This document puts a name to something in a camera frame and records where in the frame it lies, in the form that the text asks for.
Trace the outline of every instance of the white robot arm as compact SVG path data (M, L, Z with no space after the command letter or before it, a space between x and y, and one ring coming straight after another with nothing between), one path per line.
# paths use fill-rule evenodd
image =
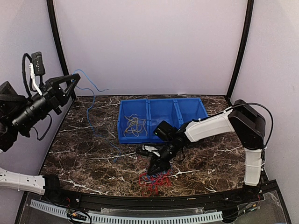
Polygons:
M246 154L244 183L257 186L260 180L264 150L265 119L243 100L211 117L183 124L180 129L162 121L154 133L166 144L161 150L144 145L137 153L152 154L148 174L152 175L170 168L169 161L184 146L209 136L236 132Z

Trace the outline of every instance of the brown marble surface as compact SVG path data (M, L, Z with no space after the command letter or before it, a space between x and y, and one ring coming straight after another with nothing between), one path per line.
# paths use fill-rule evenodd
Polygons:
M179 98L184 96L105 96L97 97L89 117L96 137L88 125L86 110L92 97L79 97L69 110L41 174L56 174L64 189L113 196L142 196L139 175L149 163L135 154L137 144L119 144L117 118L122 99ZM200 97L209 115L228 107L222 96ZM113 148L116 145L122 153ZM193 143L185 150L183 162L173 162L171 186L159 188L158 195L186 196L242 187L244 150L235 133L225 133Z

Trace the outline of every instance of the blue cable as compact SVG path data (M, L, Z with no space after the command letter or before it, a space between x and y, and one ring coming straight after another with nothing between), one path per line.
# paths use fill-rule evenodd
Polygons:
M86 73L83 72L81 69L74 70L74 72L72 73L72 75L73 75L75 72L77 72L77 71L81 71L81 72L86 76L86 78L88 79L88 81L89 81L89 82L90 82L90 83L97 89L97 91L99 91L99 92L104 92L104 91L106 91L106 90L109 90L109 89L99 90L98 87L92 82L92 80L90 80L90 78L88 77L88 75L86 75Z
M83 72L81 69L77 69L77 70L75 70L73 73L72 73L72 75L74 74L74 73L76 73L77 71L81 71L85 76L86 76L86 78L88 79L88 81L97 89L97 91L99 91L99 92L104 92L104 91L106 91L106 90L108 90L108 89L104 89L104 90L99 90L98 89L98 87L90 80L90 78L85 74L85 72ZM80 90L90 90L92 93L93 93L93 104L86 110L86 117L87 117L87 121L88 121L88 124L89 124L89 126L92 128L92 130L93 130L93 135L95 136L95 137L101 137L101 138L104 138L105 140L107 140L107 138L105 137L105 136L103 136L103 135L99 135L99 134L97 134L96 132L95 132L95 129L94 129L94 127L93 127L93 125L91 124L91 122L90 122L90 120L89 120L89 111L93 108L93 106L94 106L94 103L95 103L95 94L94 94L94 92L92 91L92 89L90 89L90 88L80 88L79 86L76 86L78 89L80 89ZM119 151L119 155L121 155L121 151L120 151L120 149L118 148L118 147L116 147L114 144L112 144L111 142L109 142L109 144L113 147L113 148L116 148L118 151Z

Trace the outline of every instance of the blue bin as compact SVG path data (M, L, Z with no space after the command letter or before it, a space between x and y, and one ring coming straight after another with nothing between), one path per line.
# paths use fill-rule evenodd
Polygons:
M183 119L178 111L176 99L150 99L149 100L149 132L150 142L163 142L155 134L155 128L161 121L179 128Z
M124 133L128 127L128 120L125 118L136 114L139 119L146 119L145 130L139 136ZM122 100L117 121L117 132L119 143L143 143L150 141L149 112L147 99Z
M124 134L128 127L125 116L132 114L136 114L139 119L146 119L146 131L139 133L139 136ZM163 142L154 134L161 121L165 120L172 126L180 128L183 123L207 116L200 98L122 100L117 121L118 140L119 143Z
M183 123L192 121L193 119L198 120L208 117L200 98L181 98L177 99L177 101Z

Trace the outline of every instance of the white wall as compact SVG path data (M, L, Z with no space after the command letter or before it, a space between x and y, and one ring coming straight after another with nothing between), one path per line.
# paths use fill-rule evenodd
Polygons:
M270 179L278 181L295 224L299 223L298 12L299 1L255 1L244 60L232 97L233 101L243 98L264 104L273 113L275 125L266 153L266 171Z
M0 30L0 84L9 81L19 94L27 96L21 78L21 59L26 52L42 52L46 68L44 80L63 75L45 0L2 0ZM64 113L68 107L69 104L63 108ZM47 137L38 142L34 131L31 132L30 139L19 135L14 146L0 154L0 167L29 175L38 174L63 118L63 114L51 114L53 124ZM40 133L44 132L48 121L46 119L36 125ZM23 192L16 190L0 189L0 224L14 223L22 195Z
M247 0L54 2L70 72L103 94L226 94Z

